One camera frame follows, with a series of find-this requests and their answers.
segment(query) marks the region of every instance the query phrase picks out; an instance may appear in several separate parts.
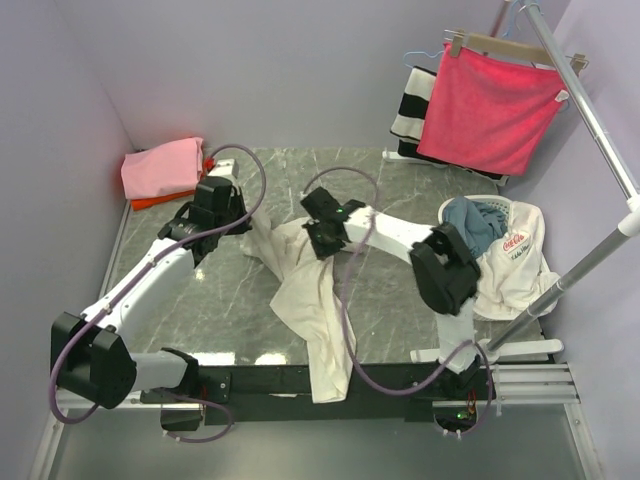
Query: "coca-cola logo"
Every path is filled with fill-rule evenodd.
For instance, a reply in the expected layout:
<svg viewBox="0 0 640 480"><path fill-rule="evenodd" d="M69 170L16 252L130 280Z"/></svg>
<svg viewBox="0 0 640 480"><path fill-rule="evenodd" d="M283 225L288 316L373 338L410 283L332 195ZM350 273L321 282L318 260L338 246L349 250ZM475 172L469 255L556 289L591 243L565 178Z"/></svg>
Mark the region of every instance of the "coca-cola logo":
<svg viewBox="0 0 640 480"><path fill-rule="evenodd" d="M524 239L524 235L522 235L521 233L516 233L513 237L502 244L502 249L505 252L508 252L512 248L518 246Z"/></svg>

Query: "black metal bar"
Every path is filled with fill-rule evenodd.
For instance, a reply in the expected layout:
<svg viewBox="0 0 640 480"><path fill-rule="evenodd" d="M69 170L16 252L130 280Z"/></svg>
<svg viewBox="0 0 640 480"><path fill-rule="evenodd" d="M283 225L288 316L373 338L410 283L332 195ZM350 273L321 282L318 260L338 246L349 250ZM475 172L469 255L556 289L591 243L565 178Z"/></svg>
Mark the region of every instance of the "black metal bar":
<svg viewBox="0 0 640 480"><path fill-rule="evenodd" d="M364 368L376 382L402 389L424 380L437 365L371 364ZM445 371L432 385L410 397L384 395L354 374L346 400L325 404L312 402L308 365L201 367L200 378L207 397L225 404L238 422L374 418L433 421L433 401L465 401L471 389L475 389L478 400L487 399L486 371L482 368L472 372L465 385L459 383L459 376ZM156 392L143 393L141 401L170 402ZM225 422L220 412L207 410L207 425Z"/></svg>

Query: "metal pole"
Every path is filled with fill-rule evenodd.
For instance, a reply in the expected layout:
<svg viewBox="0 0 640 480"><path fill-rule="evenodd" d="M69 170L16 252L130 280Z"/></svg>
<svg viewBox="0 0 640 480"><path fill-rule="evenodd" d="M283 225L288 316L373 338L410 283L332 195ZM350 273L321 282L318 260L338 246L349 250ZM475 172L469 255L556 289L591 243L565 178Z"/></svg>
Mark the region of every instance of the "metal pole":
<svg viewBox="0 0 640 480"><path fill-rule="evenodd" d="M504 20L504 16L507 14L509 10L509 6L514 2L514 0L504 0L502 2L502 6L500 10L498 10L498 14L496 15L496 19L493 21L493 26L491 27L491 31L489 35L495 37L498 35L498 31L500 31L500 25L502 25L502 21Z"/></svg>
<svg viewBox="0 0 640 480"><path fill-rule="evenodd" d="M629 238L630 237L616 228L613 233L600 242L586 257L580 260L575 267L563 275L549 290L540 295L535 302L518 315L501 335L492 339L487 344L487 350L489 352L496 352L502 345L507 343L509 339L538 318L549 305L556 302L585 275L606 260L609 255L620 248Z"/></svg>
<svg viewBox="0 0 640 480"><path fill-rule="evenodd" d="M542 17L540 7L533 3L532 0L523 0L527 18L538 35L540 42L549 53L549 56L555 64L556 70L562 77L569 94L576 104L576 108L582 115L584 123L587 125L591 136L595 140L598 148L602 152L605 160L609 164L609 168L613 172L614 177L618 181L620 188L624 192L627 199L638 196L638 183L629 171L629 167L622 160L622 156L613 144L609 132L604 128L599 115L596 113L593 103L589 99L587 92L578 80L571 65L567 61L564 53L553 38L553 34L544 18Z"/></svg>

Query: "clothing label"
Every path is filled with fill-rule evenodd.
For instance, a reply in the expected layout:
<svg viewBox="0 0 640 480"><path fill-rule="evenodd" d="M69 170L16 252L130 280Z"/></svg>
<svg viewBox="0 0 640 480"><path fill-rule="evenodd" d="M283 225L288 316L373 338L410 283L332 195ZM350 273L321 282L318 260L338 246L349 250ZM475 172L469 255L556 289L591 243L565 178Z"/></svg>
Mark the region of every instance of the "clothing label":
<svg viewBox="0 0 640 480"><path fill-rule="evenodd" d="M528 233L514 233L505 238L506 240L502 243L502 250L509 255L511 260L520 258L531 246Z"/></svg>
<svg viewBox="0 0 640 480"><path fill-rule="evenodd" d="M556 95L556 102L564 102L569 99L569 92L566 90L560 90L560 93Z"/></svg>

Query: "purple wall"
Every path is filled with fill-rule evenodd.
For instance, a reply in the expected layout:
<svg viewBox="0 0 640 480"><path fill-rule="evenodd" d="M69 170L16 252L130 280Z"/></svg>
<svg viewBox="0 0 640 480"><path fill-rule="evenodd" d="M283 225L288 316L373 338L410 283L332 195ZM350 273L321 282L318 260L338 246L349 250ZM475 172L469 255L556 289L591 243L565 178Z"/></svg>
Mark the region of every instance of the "purple wall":
<svg viewBox="0 0 640 480"><path fill-rule="evenodd" d="M138 146L199 133L214 144L391 147L404 52L439 50L445 28L487 32L502 0L57 3ZM552 26L567 3L542 0Z"/></svg>
<svg viewBox="0 0 640 480"><path fill-rule="evenodd" d="M47 416L51 323L95 300L129 140L53 2L0 6L0 477L26 478Z"/></svg>
<svg viewBox="0 0 640 480"><path fill-rule="evenodd" d="M630 0L573 0L556 30L567 53L585 53L583 83L636 176L640 175L640 6ZM526 180L512 198L545 213L545 251L566 272L628 213L606 162L572 107L559 115ZM640 472L640 241L630 240L575 287L543 323L562 339L606 478Z"/></svg>

